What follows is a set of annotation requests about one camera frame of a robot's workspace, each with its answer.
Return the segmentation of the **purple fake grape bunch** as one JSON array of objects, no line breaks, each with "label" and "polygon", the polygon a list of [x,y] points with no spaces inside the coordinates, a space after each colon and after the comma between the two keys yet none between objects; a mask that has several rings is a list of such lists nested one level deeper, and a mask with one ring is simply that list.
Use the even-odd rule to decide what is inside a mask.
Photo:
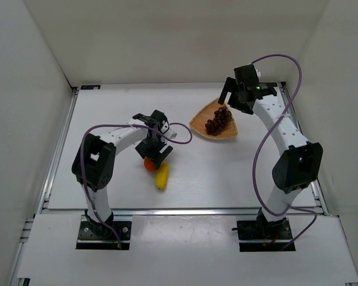
[{"label": "purple fake grape bunch", "polygon": [[231,112],[227,107],[220,107],[214,111],[214,118],[209,119],[205,124],[206,132],[208,135],[217,136],[227,127],[232,119]]}]

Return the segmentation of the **fake orange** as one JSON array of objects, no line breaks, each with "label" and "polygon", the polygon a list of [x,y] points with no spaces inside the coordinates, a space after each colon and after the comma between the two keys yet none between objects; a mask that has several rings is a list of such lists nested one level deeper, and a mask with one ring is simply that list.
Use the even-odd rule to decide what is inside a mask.
[{"label": "fake orange", "polygon": [[152,160],[148,157],[144,159],[144,167],[149,172],[155,172],[157,170],[157,167],[155,166],[154,162],[152,162]]}]

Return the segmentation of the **yellow fake fruit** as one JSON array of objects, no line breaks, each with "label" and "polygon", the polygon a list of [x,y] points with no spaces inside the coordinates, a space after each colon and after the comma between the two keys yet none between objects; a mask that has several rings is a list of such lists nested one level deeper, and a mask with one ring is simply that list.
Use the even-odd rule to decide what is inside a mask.
[{"label": "yellow fake fruit", "polygon": [[155,185],[157,189],[163,190],[166,188],[169,176],[169,166],[167,163],[162,163],[156,171]]}]

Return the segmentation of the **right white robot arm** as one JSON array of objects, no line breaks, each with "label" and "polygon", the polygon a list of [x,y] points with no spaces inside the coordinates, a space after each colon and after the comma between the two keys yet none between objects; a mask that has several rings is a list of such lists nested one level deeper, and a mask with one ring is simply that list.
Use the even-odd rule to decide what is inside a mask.
[{"label": "right white robot arm", "polygon": [[310,142],[288,117],[283,99],[271,83],[263,83],[253,64],[234,69],[218,100],[246,114],[254,114],[277,146],[279,159],[272,168],[273,190],[262,203],[255,231],[262,237],[276,235],[295,198],[317,179],[323,148]]}]

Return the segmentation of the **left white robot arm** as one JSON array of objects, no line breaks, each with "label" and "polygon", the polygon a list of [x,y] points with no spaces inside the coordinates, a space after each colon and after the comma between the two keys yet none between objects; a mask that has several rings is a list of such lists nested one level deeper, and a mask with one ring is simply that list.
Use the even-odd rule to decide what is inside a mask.
[{"label": "left white robot arm", "polygon": [[127,124],[102,135],[93,135],[90,131],[84,134],[72,173],[85,193],[85,217],[93,234],[102,240],[121,240],[120,232],[113,226],[107,195],[116,156],[136,144],[135,150],[145,166],[155,171],[172,151],[167,141],[174,137],[166,115],[158,110],[149,116],[138,113]]}]

